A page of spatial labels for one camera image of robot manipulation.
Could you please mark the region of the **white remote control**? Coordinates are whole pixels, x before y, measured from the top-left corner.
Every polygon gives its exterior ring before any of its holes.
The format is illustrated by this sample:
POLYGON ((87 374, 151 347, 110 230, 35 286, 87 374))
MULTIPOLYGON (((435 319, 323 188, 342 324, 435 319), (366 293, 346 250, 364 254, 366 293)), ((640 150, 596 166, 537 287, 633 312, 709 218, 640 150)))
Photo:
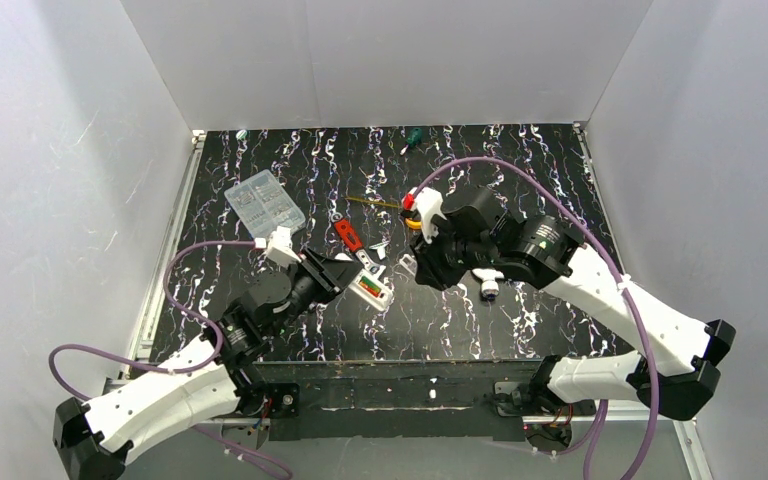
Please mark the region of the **white remote control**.
POLYGON ((348 284, 347 289, 378 312, 386 311, 394 300, 392 289, 381 279, 385 267, 373 262, 367 254, 358 251, 358 257, 346 253, 336 255, 337 260, 352 260, 362 266, 348 284))

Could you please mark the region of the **white battery cover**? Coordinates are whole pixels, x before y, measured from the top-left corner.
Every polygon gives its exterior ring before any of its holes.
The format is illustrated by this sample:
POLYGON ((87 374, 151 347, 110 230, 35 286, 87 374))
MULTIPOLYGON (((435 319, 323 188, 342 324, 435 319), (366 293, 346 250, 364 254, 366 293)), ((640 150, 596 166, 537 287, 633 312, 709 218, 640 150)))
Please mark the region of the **white battery cover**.
POLYGON ((418 270, 418 264, 415 258, 410 254, 404 254, 402 255, 398 263, 409 272, 411 276, 415 276, 418 270))

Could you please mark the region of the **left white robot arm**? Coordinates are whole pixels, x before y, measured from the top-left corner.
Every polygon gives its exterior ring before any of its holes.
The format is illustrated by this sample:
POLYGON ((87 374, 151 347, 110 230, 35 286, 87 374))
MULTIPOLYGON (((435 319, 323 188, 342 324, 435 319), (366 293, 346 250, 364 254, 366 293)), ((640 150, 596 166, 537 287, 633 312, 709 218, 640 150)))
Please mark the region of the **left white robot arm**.
POLYGON ((73 396, 55 410, 53 443, 71 479, 117 479, 147 450, 203 421, 280 394, 254 362, 273 337, 319 304, 352 292, 378 311, 393 293, 357 260, 282 250, 280 270, 256 275, 221 319, 165 362, 105 395, 73 396))

